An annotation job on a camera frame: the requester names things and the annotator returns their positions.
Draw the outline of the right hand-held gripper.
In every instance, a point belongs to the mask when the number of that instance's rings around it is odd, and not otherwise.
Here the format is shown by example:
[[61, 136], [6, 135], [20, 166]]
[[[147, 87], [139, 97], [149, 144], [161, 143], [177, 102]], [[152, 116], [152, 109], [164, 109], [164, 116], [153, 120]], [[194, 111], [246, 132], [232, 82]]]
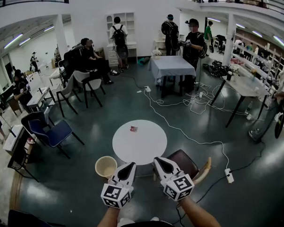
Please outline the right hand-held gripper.
[[180, 170], [176, 162], [163, 157], [154, 158], [154, 166], [162, 180], [163, 192], [173, 201], [179, 201], [191, 194], [194, 183], [189, 174]]

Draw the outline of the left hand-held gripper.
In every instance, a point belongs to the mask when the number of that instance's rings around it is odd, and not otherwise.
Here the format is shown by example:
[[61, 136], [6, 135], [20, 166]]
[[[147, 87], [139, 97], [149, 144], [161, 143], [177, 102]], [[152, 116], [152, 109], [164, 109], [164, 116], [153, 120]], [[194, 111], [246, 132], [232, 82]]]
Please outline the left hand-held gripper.
[[119, 166], [114, 171], [111, 179], [118, 183], [105, 183], [100, 195], [106, 206], [121, 209], [131, 200], [136, 170], [136, 163], [131, 162]]

